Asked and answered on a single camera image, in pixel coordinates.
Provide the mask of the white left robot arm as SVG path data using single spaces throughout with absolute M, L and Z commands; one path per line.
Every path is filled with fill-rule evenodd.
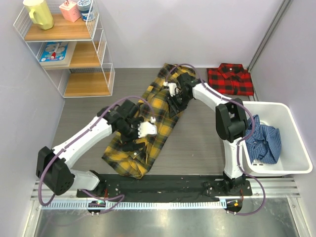
M 115 132 L 121 134 L 125 150 L 139 148 L 136 139 L 157 134 L 152 106 L 149 106 L 149 111 L 150 116 L 145 118 L 140 114 L 140 107 L 125 97 L 102 108 L 88 125 L 67 141 L 52 149 L 41 148 L 36 167 L 38 195 L 41 196 L 42 187 L 47 186 L 53 196 L 80 190 L 101 197 L 106 189 L 105 179 L 93 170 L 75 170 L 74 164 L 95 144 Z

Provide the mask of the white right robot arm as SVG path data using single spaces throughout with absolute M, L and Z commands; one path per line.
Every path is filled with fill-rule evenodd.
M 222 139 L 225 150 L 223 189 L 229 195 L 239 192 L 246 183 L 246 175 L 240 162 L 240 139 L 245 137 L 248 129 L 243 102 L 220 94 L 188 73 L 178 76 L 176 83 L 165 81 L 163 87 L 168 90 L 166 99 L 170 117 L 184 111 L 192 99 L 203 102 L 215 112 L 216 132 Z

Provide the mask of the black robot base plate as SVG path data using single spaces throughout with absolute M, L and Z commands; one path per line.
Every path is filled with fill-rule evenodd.
M 124 194 L 125 202 L 208 202 L 220 197 L 249 197 L 250 182 L 233 188 L 223 176 L 216 175 L 146 175 L 135 179 L 115 174 L 102 174 L 106 181 L 102 197 Z

